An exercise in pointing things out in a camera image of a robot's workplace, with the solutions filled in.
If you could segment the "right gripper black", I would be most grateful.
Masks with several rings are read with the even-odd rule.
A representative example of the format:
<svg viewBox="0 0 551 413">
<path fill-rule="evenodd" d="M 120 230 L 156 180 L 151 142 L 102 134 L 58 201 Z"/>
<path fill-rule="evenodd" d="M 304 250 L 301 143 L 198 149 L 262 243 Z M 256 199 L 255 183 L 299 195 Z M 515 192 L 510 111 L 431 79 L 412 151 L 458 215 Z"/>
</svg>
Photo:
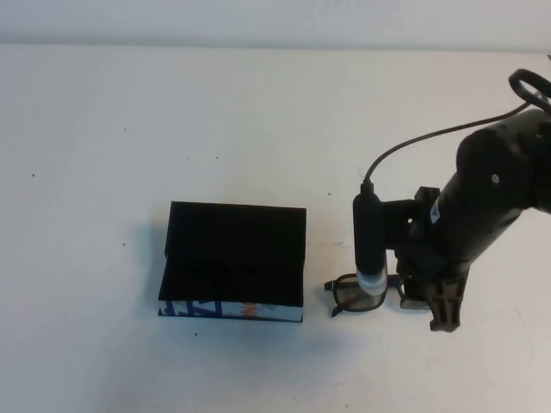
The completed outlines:
<svg viewBox="0 0 551 413">
<path fill-rule="evenodd" d="M 461 325 L 460 277 L 506 230 L 506 211 L 491 200 L 469 205 L 458 191 L 418 191 L 414 200 L 419 209 L 407 226 L 406 242 L 395 248 L 398 272 L 412 277 L 400 281 L 399 305 L 430 309 L 430 330 L 451 333 Z M 419 284 L 430 282 L 428 304 Z"/>
</svg>

